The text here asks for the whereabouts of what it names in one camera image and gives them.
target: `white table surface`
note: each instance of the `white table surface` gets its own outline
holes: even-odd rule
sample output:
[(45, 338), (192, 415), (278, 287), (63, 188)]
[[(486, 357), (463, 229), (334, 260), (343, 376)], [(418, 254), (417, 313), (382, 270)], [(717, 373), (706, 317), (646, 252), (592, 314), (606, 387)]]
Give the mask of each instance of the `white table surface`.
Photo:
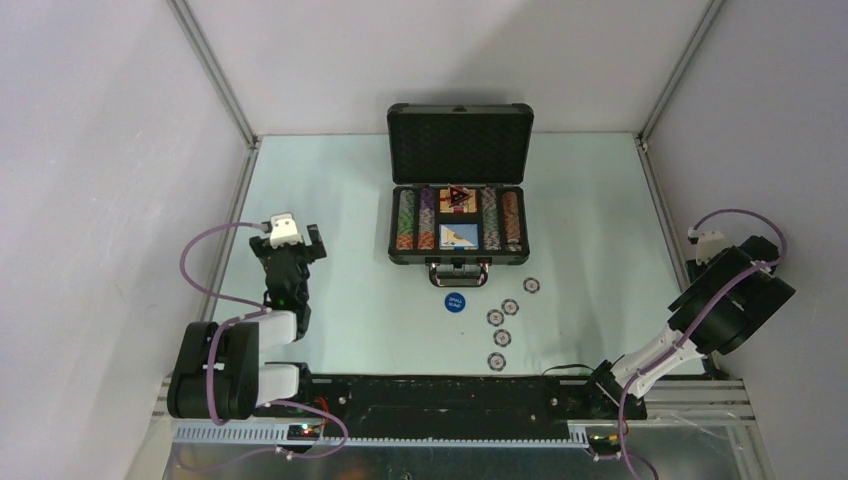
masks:
[[(328, 257), (309, 280), (312, 321), (299, 342), (264, 360), (307, 362), (318, 373), (501, 375), (615, 360), (653, 338), (678, 295), (633, 138), (629, 134), (534, 134), (524, 189), (530, 259), (495, 266), (482, 288), (456, 289), (460, 313), (444, 306), (452, 290), (433, 287), (424, 266), (389, 261), (391, 164), (384, 135), (272, 136), (262, 140), (243, 221), (291, 211), (305, 232), (316, 223)], [(260, 299), (259, 261), (235, 240), (222, 292)], [(541, 290), (531, 295), (523, 280)], [(506, 298), (520, 310), (494, 344), (486, 313)], [(246, 311), (219, 302), (215, 320)], [(675, 373), (701, 373), (697, 362)]]

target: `poker chip stack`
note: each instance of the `poker chip stack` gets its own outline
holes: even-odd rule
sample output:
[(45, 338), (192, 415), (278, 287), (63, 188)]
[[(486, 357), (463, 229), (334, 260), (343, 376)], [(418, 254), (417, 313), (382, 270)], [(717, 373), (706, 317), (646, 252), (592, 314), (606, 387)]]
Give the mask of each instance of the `poker chip stack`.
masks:
[(418, 250), (436, 248), (436, 191), (432, 188), (421, 190), (418, 209)]
[(518, 195), (506, 192), (503, 195), (504, 229), (506, 230), (506, 249), (521, 251), (521, 220), (518, 217)]
[(483, 249), (500, 250), (501, 236), (498, 232), (498, 199), (495, 189), (486, 187), (481, 191), (483, 202)]
[(412, 250), (412, 233), (415, 224), (415, 192), (400, 192), (398, 205), (398, 230), (395, 247), (398, 250)]

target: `poker chip case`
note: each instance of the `poker chip case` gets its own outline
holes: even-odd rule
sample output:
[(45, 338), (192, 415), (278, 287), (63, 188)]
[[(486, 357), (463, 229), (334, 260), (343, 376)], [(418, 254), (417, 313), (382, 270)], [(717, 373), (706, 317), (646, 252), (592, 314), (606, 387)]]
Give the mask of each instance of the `poker chip case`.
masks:
[(389, 258), (427, 265), (437, 287), (479, 287), (491, 265), (530, 247), (524, 179), (533, 110), (511, 105), (396, 104), (388, 111)]

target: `case lid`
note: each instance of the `case lid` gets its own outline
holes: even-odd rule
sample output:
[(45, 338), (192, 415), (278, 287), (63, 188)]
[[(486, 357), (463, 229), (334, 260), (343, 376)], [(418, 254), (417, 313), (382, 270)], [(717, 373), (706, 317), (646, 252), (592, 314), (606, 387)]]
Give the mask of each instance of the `case lid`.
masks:
[(524, 180), (533, 109), (512, 105), (392, 105), (392, 179), (409, 183)]

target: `gray poker chip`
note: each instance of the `gray poker chip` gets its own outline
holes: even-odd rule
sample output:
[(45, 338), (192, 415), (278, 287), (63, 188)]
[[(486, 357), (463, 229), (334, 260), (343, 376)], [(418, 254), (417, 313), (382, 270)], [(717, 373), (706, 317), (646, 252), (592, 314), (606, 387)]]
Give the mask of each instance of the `gray poker chip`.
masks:
[(515, 315), (518, 313), (518, 302), (511, 298), (507, 298), (504, 300), (504, 303), (501, 304), (501, 310), (503, 310), (507, 315)]
[(495, 345), (499, 347), (505, 347), (512, 343), (512, 335), (502, 328), (495, 331), (495, 335), (492, 338), (495, 339)]
[(506, 368), (506, 358), (498, 352), (489, 355), (488, 363), (489, 368), (496, 372), (500, 372)]
[(503, 325), (503, 312), (498, 309), (489, 310), (489, 313), (486, 314), (486, 320), (489, 322), (489, 325), (500, 327)]
[(539, 291), (539, 281), (533, 277), (527, 277), (524, 279), (524, 290), (530, 293), (536, 293)]

